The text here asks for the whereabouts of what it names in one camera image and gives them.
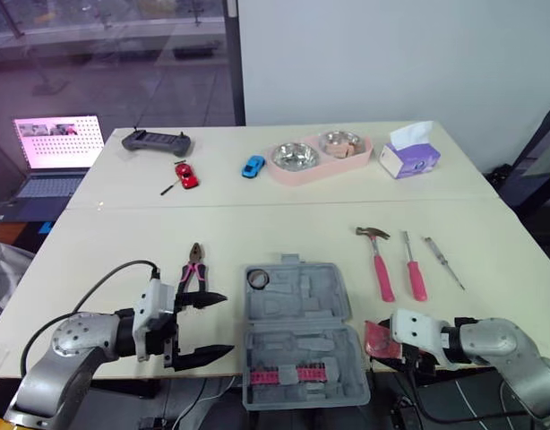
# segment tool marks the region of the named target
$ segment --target blue toy car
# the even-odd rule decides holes
[[[241,171],[243,177],[256,177],[262,167],[265,166],[265,159],[261,155],[253,155]]]

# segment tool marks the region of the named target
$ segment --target laptop keyboard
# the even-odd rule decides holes
[[[31,179],[17,197],[70,197],[76,192],[81,181],[80,176]]]

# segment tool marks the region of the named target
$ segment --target white tissue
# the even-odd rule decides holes
[[[391,143],[397,150],[404,150],[419,143],[430,143],[428,134],[433,129],[432,121],[414,123],[391,133]]]

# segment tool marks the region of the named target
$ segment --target laptop screen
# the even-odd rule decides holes
[[[89,168],[104,148],[97,116],[14,119],[30,168]]]

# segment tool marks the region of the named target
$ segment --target gray tool case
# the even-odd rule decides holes
[[[300,262],[298,254],[284,254],[281,262],[245,270],[245,407],[368,403],[371,395],[357,332],[344,323],[350,306],[339,269],[330,263]],[[248,281],[250,271],[257,270],[269,275],[263,289]],[[322,369],[324,377],[319,379]]]

